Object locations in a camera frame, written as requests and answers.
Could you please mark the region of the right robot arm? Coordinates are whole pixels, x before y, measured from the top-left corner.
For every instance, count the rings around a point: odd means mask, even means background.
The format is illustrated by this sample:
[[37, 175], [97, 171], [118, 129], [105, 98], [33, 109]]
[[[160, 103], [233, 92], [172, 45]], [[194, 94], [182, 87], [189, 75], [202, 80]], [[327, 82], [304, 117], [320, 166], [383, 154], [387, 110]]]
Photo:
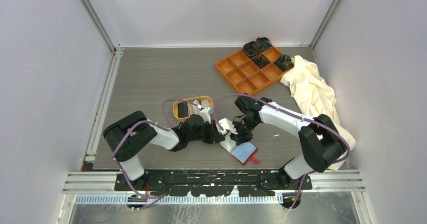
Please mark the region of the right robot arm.
[[278, 127], [300, 141], [302, 154], [280, 169], [279, 181], [285, 189], [294, 188], [303, 175], [322, 173], [342, 156], [347, 156], [348, 146], [344, 138], [325, 114], [305, 116], [265, 97], [254, 99], [240, 95], [234, 103], [243, 114], [240, 121], [234, 122], [239, 141], [249, 140], [251, 131], [259, 124]]

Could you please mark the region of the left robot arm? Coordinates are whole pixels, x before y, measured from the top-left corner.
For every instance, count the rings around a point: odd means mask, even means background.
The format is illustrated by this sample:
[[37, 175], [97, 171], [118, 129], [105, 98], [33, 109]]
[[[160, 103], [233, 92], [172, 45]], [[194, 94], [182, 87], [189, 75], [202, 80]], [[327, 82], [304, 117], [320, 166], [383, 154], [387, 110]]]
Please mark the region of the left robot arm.
[[113, 158], [127, 175], [127, 183], [134, 190], [146, 186], [146, 172], [138, 153], [148, 144], [161, 146], [177, 152], [191, 141], [207, 144], [225, 140], [209, 115], [192, 114], [185, 121], [172, 128], [165, 128], [146, 118], [142, 111], [132, 114], [106, 127], [102, 133], [113, 151]]

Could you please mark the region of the red card holder wallet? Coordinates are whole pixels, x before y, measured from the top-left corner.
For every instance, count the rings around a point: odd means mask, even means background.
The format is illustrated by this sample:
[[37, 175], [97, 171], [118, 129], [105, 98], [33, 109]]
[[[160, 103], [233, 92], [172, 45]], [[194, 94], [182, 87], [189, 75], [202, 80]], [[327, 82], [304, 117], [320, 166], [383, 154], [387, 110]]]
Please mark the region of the red card holder wallet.
[[254, 155], [258, 152], [258, 148], [251, 142], [244, 142], [237, 145], [237, 142], [231, 139], [228, 135], [225, 140], [220, 142], [220, 146], [243, 166], [251, 161]]

